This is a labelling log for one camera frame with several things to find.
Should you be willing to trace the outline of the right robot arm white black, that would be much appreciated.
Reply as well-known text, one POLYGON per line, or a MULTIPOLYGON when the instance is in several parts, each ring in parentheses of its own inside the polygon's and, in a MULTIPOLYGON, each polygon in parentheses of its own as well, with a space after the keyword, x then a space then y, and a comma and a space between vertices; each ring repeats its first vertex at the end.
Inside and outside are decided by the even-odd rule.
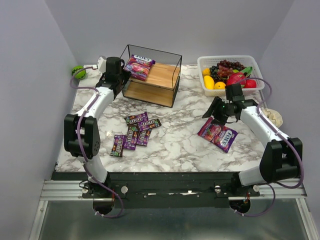
POLYGON ((235 188, 299 178, 294 188, 304 179, 302 164, 303 144, 299 138, 291 138, 280 131, 262 112, 260 104, 245 99, 239 83, 225 88, 226 101, 216 96, 204 118, 212 117, 212 123, 224 126, 230 117, 243 122, 264 146, 259 166, 233 174, 231 184, 235 188))

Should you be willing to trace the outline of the purple m&m's bag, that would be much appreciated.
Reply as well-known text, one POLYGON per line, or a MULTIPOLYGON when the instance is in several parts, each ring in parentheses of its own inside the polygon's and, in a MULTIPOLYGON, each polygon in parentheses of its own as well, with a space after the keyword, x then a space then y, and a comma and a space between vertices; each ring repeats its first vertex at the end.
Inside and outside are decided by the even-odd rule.
POLYGON ((124 142, 124 148, 128 150, 135 150, 137 139, 139 135, 139 128, 136 124, 129 124, 126 134, 126 139, 124 142))
POLYGON ((145 122, 148 119, 148 113, 146 111, 136 115, 129 115, 124 117, 124 120, 127 125, 138 124, 140 122, 145 122))
POLYGON ((126 135, 115 135, 113 139, 113 146, 110 152, 110 156, 112 157, 123 157, 123 148, 126 141, 127 136, 126 135))
POLYGON ((136 144, 139 146, 146 147, 148 145, 151 132, 152 132, 151 128, 140 131, 138 134, 136 144))
POLYGON ((142 121, 137 124, 139 131, 161 127, 162 124, 158 118, 142 121))

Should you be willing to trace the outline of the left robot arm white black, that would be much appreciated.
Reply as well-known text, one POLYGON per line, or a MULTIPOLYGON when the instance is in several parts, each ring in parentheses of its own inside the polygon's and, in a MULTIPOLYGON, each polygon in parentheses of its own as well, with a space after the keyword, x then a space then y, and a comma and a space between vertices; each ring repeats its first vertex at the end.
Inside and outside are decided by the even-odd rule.
POLYGON ((125 61, 119 57, 101 56, 97 65, 84 67, 76 71, 70 86, 76 90, 92 90, 89 101, 75 114, 67 114, 64 118, 64 149, 82 164, 88 181, 104 188, 109 186, 109 174, 99 157, 101 138, 98 120, 104 110, 122 91, 130 78, 124 70, 125 61), (94 86, 76 86, 76 75, 87 70, 98 70, 102 73, 94 86))

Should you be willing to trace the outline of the purple Fox's candy bag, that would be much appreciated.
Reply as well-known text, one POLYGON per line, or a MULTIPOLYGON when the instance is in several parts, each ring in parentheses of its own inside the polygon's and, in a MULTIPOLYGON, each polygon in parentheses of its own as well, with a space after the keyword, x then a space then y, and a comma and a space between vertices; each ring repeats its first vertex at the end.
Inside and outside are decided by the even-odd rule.
POLYGON ((213 120, 209 117, 197 135, 228 153, 238 132, 225 125, 215 124, 213 120))
POLYGON ((131 73, 131 77, 137 80, 146 81, 151 67, 156 63, 155 60, 132 54, 124 70, 131 73))

